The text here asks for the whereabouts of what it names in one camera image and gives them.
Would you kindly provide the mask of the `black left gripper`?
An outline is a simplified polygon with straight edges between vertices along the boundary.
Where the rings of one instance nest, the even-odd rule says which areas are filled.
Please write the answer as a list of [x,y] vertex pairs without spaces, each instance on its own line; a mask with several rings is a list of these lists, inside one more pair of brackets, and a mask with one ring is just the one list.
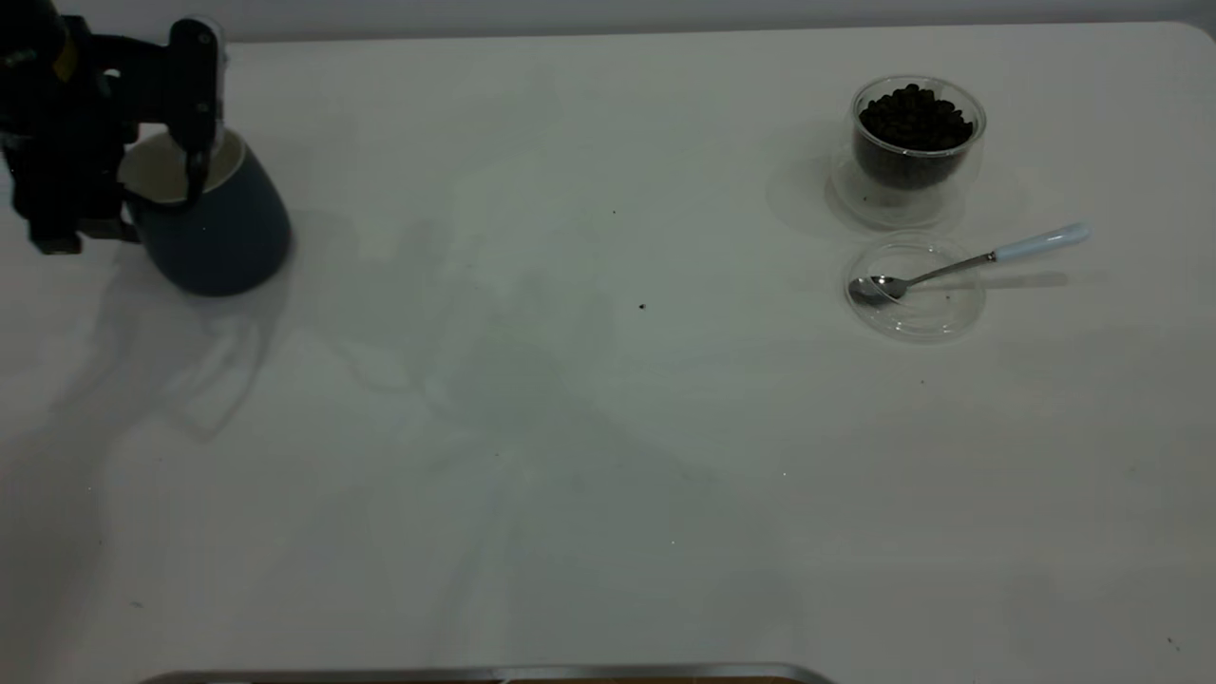
[[[168,47],[96,34],[51,1],[1,4],[1,123],[9,130],[12,206],[44,256],[78,256],[83,237],[140,245],[123,218],[126,191],[117,173],[137,125],[101,131],[17,131],[91,105],[118,120],[161,123]],[[223,118],[223,29],[179,19],[169,40],[169,133],[185,156],[186,211],[199,202]]]

